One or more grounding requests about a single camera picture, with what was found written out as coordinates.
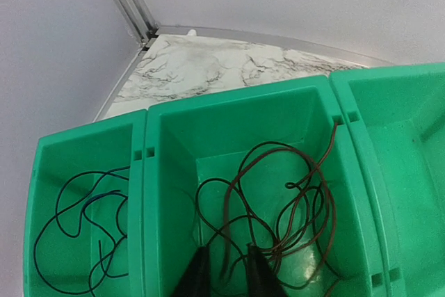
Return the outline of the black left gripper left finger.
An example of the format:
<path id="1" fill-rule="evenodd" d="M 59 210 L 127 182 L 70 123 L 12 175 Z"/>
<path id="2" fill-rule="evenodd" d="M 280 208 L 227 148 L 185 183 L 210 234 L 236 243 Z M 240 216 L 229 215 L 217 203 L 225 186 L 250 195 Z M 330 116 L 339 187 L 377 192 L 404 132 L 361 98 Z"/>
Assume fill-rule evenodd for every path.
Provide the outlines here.
<path id="1" fill-rule="evenodd" d="M 209 297 L 210 295 L 210 250 L 208 246 L 200 246 L 177 283 L 172 296 Z"/>

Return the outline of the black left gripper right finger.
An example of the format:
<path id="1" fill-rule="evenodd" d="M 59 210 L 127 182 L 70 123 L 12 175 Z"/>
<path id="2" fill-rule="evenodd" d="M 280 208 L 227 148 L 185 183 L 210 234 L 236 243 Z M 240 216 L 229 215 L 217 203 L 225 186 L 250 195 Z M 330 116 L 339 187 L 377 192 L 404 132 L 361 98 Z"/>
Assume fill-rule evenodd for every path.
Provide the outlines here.
<path id="1" fill-rule="evenodd" d="M 248 245 L 246 280 L 248 296 L 287 297 L 263 253 L 253 244 Z"/>

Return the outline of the green bin middle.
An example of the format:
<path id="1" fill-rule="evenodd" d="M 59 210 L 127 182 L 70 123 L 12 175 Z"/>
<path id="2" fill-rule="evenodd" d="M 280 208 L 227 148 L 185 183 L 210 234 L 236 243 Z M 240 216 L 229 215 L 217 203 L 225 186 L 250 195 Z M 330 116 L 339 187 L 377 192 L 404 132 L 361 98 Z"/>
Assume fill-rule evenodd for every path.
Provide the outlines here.
<path id="1" fill-rule="evenodd" d="M 246 296 L 248 245 L 289 296 L 388 296 L 375 219 L 327 77 L 158 104 L 145 136 L 145 281 L 169 296 L 208 246 L 212 296 Z"/>

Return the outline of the green bin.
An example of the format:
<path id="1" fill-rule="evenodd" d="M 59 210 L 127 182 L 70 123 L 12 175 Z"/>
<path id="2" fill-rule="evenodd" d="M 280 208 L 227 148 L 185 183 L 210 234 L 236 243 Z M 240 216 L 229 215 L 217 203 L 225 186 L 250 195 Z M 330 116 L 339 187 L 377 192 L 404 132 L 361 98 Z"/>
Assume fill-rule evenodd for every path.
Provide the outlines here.
<path id="1" fill-rule="evenodd" d="M 327 77 L 158 104 L 145 136 L 145 281 L 169 296 L 208 246 L 212 296 L 246 296 L 248 245 L 289 296 L 388 296 L 375 219 Z"/>
<path id="2" fill-rule="evenodd" d="M 330 75 L 369 192 L 389 296 L 444 295 L 444 64 Z"/>
<path id="3" fill-rule="evenodd" d="M 38 141 L 24 231 L 25 296 L 143 296 L 146 111 Z"/>

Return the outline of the green bin left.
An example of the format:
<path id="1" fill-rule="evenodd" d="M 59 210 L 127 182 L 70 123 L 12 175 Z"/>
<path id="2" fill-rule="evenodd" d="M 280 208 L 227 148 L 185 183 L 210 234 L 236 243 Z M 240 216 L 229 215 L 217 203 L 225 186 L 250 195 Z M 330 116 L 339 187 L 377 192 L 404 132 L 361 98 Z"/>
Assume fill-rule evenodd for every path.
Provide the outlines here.
<path id="1" fill-rule="evenodd" d="M 25 296 L 143 296 L 146 111 L 38 141 L 24 231 Z"/>

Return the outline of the green bin right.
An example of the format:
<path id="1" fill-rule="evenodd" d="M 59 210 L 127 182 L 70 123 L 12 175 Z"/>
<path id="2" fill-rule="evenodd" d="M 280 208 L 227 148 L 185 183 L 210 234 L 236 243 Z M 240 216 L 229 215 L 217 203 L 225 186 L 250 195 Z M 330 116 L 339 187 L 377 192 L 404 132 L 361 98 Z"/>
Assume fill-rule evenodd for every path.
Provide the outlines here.
<path id="1" fill-rule="evenodd" d="M 444 295 L 444 64 L 330 75 L 369 192 L 389 296 Z"/>

